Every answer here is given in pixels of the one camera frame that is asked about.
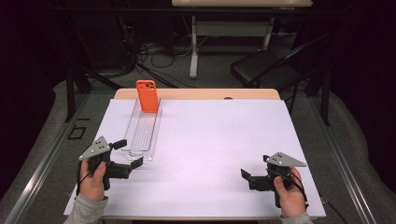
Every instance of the chair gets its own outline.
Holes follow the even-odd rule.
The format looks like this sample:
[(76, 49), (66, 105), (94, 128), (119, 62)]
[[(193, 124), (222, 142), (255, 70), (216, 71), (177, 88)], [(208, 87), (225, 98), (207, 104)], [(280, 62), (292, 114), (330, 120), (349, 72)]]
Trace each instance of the chair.
[(282, 92), (294, 86), (289, 113), (291, 114), (299, 83), (314, 75), (321, 66), (311, 69), (305, 74), (294, 70), (290, 63), (301, 59), (305, 53), (322, 46), (329, 40), (329, 35), (309, 41), (290, 51), (286, 56), (277, 58), (268, 50), (261, 50), (231, 64), (231, 73), (244, 85), (245, 88), (275, 89)]

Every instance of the sleeve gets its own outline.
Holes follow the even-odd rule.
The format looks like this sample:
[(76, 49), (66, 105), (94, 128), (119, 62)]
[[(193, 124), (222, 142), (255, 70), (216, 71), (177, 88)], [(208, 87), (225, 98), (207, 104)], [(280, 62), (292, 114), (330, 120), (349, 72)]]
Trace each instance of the sleeve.
[(108, 198), (93, 201), (79, 194), (74, 202), (73, 210), (64, 224), (69, 223), (97, 223), (107, 205)]
[(313, 222), (309, 218), (309, 215), (306, 213), (302, 213), (297, 217), (281, 217), (280, 220), (282, 224), (312, 224)]

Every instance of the desk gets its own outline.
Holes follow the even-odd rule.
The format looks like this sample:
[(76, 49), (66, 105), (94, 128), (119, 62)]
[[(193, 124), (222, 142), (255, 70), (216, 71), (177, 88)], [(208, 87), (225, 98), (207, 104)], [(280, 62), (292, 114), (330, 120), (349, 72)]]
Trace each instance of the desk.
[[(260, 97), (261, 100), (248, 99)], [(197, 100), (197, 95), (212, 100)], [(283, 151), (306, 162), (283, 101), (273, 90), (158, 89), (163, 115), (154, 159), (130, 178), (111, 179), (103, 218), (145, 220), (260, 220), (278, 218), (274, 193), (248, 189), (240, 175), (267, 175), (262, 155)], [(231, 96), (235, 100), (218, 100)], [(120, 140), (126, 132), (135, 89), (119, 90), (110, 102), (97, 137)], [(125, 152), (111, 159), (127, 164)], [(309, 171), (299, 169), (311, 217), (324, 217)], [(73, 207), (72, 196), (64, 213)]]
[[(172, 0), (174, 7), (311, 7), (311, 0)], [(197, 21), (192, 16), (192, 54), (190, 78), (197, 77), (198, 35), (264, 36), (262, 49), (267, 50), (274, 18), (266, 21)]]

